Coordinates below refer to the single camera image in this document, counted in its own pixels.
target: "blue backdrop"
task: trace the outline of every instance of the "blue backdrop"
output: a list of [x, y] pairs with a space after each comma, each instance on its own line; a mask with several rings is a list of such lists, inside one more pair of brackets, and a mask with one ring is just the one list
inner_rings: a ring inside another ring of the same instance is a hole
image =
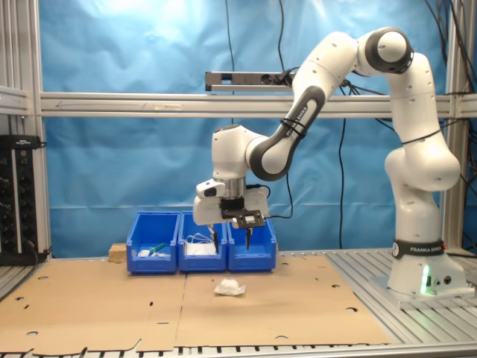
[[[285, 67], [299, 66], [331, 31], [360, 37], [395, 26], [445, 87], [437, 28], [424, 1], [284, 0]], [[236, 71], [281, 71], [278, 0], [230, 0]], [[205, 71], [230, 71], [224, 0], [40, 0], [45, 91], [202, 93]], [[350, 75], [387, 91], [382, 78]], [[271, 134], [279, 119], [236, 120]], [[211, 138], [230, 119], [47, 118], [51, 235], [56, 257], [102, 256], [123, 242], [137, 210], [190, 210], [212, 175]], [[295, 214], [274, 220], [281, 250], [338, 247], [342, 120], [319, 119], [290, 172]], [[384, 170], [399, 139], [372, 119], [350, 119], [343, 147], [345, 248], [389, 247], [394, 200]], [[249, 183], [254, 183], [251, 176]], [[287, 214], [285, 180], [271, 212]]]

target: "franka emika robot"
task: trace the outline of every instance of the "franka emika robot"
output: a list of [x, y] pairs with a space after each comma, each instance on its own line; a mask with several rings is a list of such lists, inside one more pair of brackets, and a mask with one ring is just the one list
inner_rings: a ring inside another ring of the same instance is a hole
[[437, 119], [435, 86], [426, 56], [414, 53], [396, 28], [381, 28], [355, 40], [334, 32], [305, 59], [294, 76], [294, 102], [270, 137], [241, 125], [227, 125], [212, 136], [213, 179], [197, 185], [194, 220], [199, 225], [232, 222], [247, 231], [269, 217], [266, 188], [247, 189], [251, 170], [273, 181], [286, 175], [306, 131], [349, 72], [383, 75], [388, 82], [394, 130], [402, 147], [385, 161], [396, 202], [394, 263], [388, 287], [413, 298], [470, 294], [462, 267], [444, 251], [439, 209], [432, 192], [455, 185], [457, 158], [447, 148]]

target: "blue plastic bin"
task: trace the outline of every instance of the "blue plastic bin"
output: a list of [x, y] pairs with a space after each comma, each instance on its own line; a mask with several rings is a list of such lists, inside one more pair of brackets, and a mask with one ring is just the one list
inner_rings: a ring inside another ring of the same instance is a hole
[[271, 271], [277, 263], [277, 237], [270, 220], [265, 226], [255, 227], [250, 238], [250, 247], [245, 247], [245, 229], [234, 229], [227, 224], [229, 240], [229, 270]]
[[[177, 270], [177, 235], [180, 213], [138, 212], [126, 241], [127, 270], [132, 274], [174, 273]], [[158, 253], [168, 257], [138, 257], [141, 250], [167, 244]]]
[[185, 255], [187, 236], [201, 233], [210, 237], [210, 231], [205, 225], [197, 226], [195, 224], [192, 212], [182, 212], [180, 215], [179, 244], [177, 245], [179, 270], [183, 272], [221, 272], [227, 269], [227, 229], [225, 224], [215, 224], [214, 231], [218, 238], [218, 254]]

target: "metal table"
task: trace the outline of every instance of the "metal table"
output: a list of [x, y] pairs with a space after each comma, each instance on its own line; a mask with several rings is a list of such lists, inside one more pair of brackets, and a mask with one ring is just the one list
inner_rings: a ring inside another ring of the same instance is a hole
[[[191, 347], [173, 351], [137, 353], [130, 351], [88, 352], [64, 358], [151, 358], [169, 356], [201, 357], [477, 357], [477, 299], [440, 300], [412, 304], [400, 310], [376, 286], [373, 277], [391, 271], [388, 249], [340, 251], [286, 251], [280, 255], [322, 254], [336, 267], [356, 296], [372, 312], [392, 341], [390, 345], [305, 345], [255, 347]], [[477, 276], [477, 260], [455, 257], [471, 280]], [[0, 297], [18, 283], [29, 268], [0, 268]], [[28, 354], [0, 354], [0, 358], [28, 358]]]

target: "cardboard surface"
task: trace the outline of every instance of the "cardboard surface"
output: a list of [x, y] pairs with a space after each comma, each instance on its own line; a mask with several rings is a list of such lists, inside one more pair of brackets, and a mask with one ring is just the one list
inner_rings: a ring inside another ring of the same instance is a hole
[[[246, 285], [245, 295], [216, 295], [224, 277]], [[130, 276], [124, 263], [54, 261], [0, 303], [0, 353], [126, 351], [139, 340], [137, 351], [389, 342], [324, 257], [279, 258], [273, 273], [187, 278]]]
[[[224, 277], [245, 295], [215, 295]], [[325, 257], [279, 258], [268, 274], [189, 274], [176, 337], [186, 347], [389, 342]]]
[[140, 339], [138, 351], [171, 350], [184, 282], [130, 276], [124, 263], [54, 261], [0, 304], [0, 351], [126, 351]]

